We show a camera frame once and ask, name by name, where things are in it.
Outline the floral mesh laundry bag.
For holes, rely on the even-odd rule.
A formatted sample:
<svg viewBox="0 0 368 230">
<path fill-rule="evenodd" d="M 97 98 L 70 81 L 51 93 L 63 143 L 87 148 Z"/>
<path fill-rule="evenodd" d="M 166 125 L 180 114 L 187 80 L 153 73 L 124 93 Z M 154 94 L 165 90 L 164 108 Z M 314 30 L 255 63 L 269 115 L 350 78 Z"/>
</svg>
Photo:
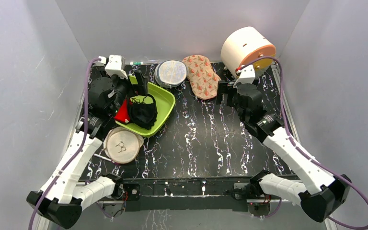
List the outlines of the floral mesh laundry bag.
<svg viewBox="0 0 368 230">
<path fill-rule="evenodd" d="M 209 59 L 202 55 L 190 55 L 182 62 L 187 68 L 187 79 L 195 97 L 201 100 L 215 98 L 221 78 L 213 70 Z"/>
</svg>

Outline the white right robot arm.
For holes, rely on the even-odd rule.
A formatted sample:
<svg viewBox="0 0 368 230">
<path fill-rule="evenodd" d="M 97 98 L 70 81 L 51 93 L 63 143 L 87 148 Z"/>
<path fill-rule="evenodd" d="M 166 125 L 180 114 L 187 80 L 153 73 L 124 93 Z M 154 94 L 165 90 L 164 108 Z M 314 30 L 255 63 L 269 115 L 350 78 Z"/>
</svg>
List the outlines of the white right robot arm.
<svg viewBox="0 0 368 230">
<path fill-rule="evenodd" d="M 218 104 L 225 94 L 227 105 L 236 109 L 248 133 L 276 153 L 301 180 L 298 183 L 263 170 L 250 179 L 243 194 L 256 198 L 275 195 L 286 199 L 299 205 L 316 222 L 323 222 L 346 201 L 350 178 L 321 169 L 312 156 L 305 158 L 300 153 L 303 147 L 286 133 L 282 121 L 263 108 L 262 94 L 254 84 L 235 86 L 232 81 L 220 80 Z"/>
</svg>

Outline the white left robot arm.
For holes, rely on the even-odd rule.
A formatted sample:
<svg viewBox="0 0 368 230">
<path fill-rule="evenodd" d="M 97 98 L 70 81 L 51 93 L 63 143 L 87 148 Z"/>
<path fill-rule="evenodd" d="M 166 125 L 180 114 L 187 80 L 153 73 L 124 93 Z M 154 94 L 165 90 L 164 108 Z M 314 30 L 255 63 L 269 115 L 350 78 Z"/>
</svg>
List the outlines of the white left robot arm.
<svg viewBox="0 0 368 230">
<path fill-rule="evenodd" d="M 107 174 L 78 187 L 86 165 L 103 148 L 116 163 L 133 161 L 143 137 L 123 127 L 110 128 L 117 110 L 131 107 L 137 96 L 148 95 L 148 77 L 134 72 L 136 83 L 118 75 L 99 77 L 86 83 L 83 116 L 60 163 L 39 191 L 31 191 L 27 203 L 40 215 L 64 229 L 73 227 L 84 209 L 109 196 L 120 199 L 126 193 L 119 176 Z"/>
</svg>

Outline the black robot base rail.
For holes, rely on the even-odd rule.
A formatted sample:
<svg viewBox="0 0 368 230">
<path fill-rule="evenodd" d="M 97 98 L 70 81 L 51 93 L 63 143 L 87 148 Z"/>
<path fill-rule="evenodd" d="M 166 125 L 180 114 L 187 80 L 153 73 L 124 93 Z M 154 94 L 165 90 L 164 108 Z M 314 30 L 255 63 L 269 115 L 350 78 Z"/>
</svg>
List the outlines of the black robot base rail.
<svg viewBox="0 0 368 230">
<path fill-rule="evenodd" d="M 250 181 L 241 177 L 125 178 L 119 184 L 120 199 L 103 198 L 100 204 L 126 204 L 127 212 L 145 210 L 232 210 L 256 217 L 269 217 L 278 210 L 274 195 L 243 194 Z"/>
</svg>

